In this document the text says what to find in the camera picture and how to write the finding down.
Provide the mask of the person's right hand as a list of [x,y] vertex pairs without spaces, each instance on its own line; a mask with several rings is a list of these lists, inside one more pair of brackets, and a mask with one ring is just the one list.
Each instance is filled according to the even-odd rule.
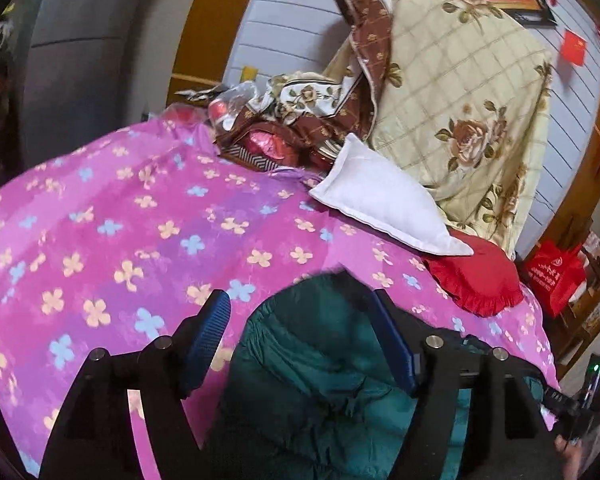
[[556,452],[562,459],[562,478],[577,480],[582,462],[583,446],[581,440],[566,440],[557,436],[554,440]]

